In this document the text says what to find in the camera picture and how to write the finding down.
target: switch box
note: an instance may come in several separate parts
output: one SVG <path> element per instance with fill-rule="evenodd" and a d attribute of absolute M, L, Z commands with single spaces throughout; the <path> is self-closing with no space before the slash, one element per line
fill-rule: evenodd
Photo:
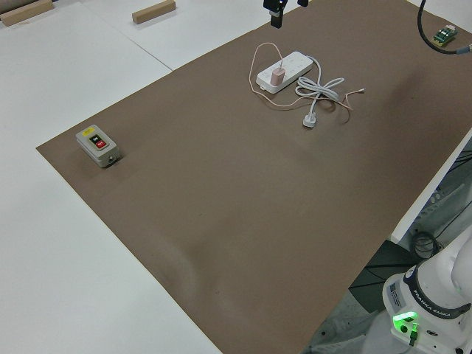
<path fill-rule="evenodd" d="M 75 139 L 100 167 L 107 167 L 121 158 L 117 144 L 95 124 L 75 134 Z"/>

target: brown mat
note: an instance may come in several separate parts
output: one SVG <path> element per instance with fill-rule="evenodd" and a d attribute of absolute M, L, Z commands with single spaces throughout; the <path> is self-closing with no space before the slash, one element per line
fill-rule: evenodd
<path fill-rule="evenodd" d="M 472 56 L 429 49 L 416 11 L 314 1 L 38 150 L 225 354 L 296 354 L 471 128 Z M 424 20 L 431 33 L 445 24 Z M 264 41 L 315 56 L 324 82 L 346 77 L 342 91 L 365 87 L 350 121 L 320 104 L 309 131 L 307 106 L 277 111 L 252 94 Z M 255 72 L 276 59 L 261 49 Z M 74 140 L 93 123 L 124 155 L 105 170 Z"/>

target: green indicator light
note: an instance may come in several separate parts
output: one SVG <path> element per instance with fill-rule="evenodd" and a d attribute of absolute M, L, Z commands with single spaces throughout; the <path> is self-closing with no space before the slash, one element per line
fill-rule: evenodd
<path fill-rule="evenodd" d="M 401 327 L 402 325 L 404 325 L 404 322 L 411 322 L 417 317 L 418 314 L 413 311 L 401 313 L 399 315 L 393 316 L 393 325 L 397 329 L 397 331 L 405 333 L 404 330 L 401 330 Z"/>

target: power strip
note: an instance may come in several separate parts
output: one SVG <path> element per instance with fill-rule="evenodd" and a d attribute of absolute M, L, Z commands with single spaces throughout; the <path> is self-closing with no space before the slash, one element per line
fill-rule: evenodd
<path fill-rule="evenodd" d="M 313 67 L 313 61 L 310 58 L 300 52 L 293 52 L 283 58 L 282 68 L 285 69 L 285 76 L 282 83 L 278 86 L 273 86 L 271 84 L 272 72 L 280 67 L 280 61 L 257 74 L 256 83 L 262 90 L 268 91 L 271 94 L 276 94 L 284 89 L 300 76 L 309 72 Z"/>

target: yellow label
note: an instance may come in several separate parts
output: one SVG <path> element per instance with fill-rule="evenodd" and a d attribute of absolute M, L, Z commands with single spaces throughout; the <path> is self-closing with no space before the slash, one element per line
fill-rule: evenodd
<path fill-rule="evenodd" d="M 94 128 L 94 127 L 90 127 L 90 128 L 85 129 L 85 130 L 82 132 L 82 135 L 88 136 L 90 133 L 93 133 L 94 131 L 95 131 L 95 128 Z"/>

